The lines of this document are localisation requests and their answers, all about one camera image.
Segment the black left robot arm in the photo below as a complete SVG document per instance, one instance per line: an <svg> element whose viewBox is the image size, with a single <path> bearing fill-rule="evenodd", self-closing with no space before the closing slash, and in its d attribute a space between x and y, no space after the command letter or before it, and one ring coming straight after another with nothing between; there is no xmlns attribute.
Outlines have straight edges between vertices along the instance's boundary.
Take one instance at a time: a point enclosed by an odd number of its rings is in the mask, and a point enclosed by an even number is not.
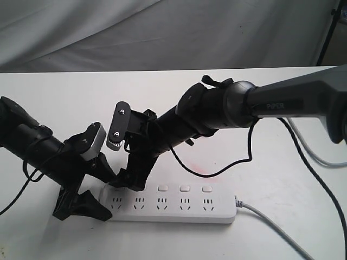
<svg viewBox="0 0 347 260"><path fill-rule="evenodd" d="M95 122L84 132L61 142L50 128L37 122L19 104L1 97L1 147L23 160L27 181L34 176L27 171L30 165L60 185L53 212L59 220L85 216L105 222L112 217L89 190L78 193L85 175L104 183L116 178L101 152L105 138L102 124Z"/></svg>

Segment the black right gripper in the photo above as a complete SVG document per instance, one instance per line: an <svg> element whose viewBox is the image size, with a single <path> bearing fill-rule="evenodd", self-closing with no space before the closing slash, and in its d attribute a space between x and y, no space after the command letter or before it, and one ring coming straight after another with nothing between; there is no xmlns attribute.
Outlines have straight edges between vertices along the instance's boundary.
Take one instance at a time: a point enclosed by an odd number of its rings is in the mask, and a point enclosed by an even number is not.
<svg viewBox="0 0 347 260"><path fill-rule="evenodd" d="M121 168L108 184L115 188L143 191L158 158L155 155L155 138L150 133L150 124L157 119L157 115L150 109L144 112L127 109L125 112L128 118L124 135L124 150L128 153L127 166L126 169Z"/></svg>

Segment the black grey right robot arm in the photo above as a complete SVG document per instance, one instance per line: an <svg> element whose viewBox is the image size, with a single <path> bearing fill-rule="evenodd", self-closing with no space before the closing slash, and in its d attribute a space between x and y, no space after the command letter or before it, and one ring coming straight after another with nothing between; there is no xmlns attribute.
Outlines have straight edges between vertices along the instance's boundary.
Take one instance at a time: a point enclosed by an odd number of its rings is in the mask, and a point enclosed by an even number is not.
<svg viewBox="0 0 347 260"><path fill-rule="evenodd" d="M128 162L110 184L141 191L157 158L170 148L211 137L221 129L249 128L262 118L318 118L333 143L345 140L346 66L261 87L204 76L161 116L151 110L132 110L120 101L107 146L114 151L124 148Z"/></svg>

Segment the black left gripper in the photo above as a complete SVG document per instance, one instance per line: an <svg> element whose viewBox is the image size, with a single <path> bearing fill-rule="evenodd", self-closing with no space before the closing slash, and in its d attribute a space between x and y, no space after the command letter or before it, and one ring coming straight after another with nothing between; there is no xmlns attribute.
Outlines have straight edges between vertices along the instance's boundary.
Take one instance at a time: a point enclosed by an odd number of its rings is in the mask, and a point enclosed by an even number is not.
<svg viewBox="0 0 347 260"><path fill-rule="evenodd" d="M65 220L70 216L83 216L100 221L107 221L112 213L92 195L90 190L78 194L78 190L86 174L93 172L93 176L104 183L116 184L117 175L111 169L106 156L100 152L90 161L85 161L80 153L88 149L83 140L91 141L92 131L85 130L63 142L57 156L58 183L60 192L53 211L53 216Z"/></svg>

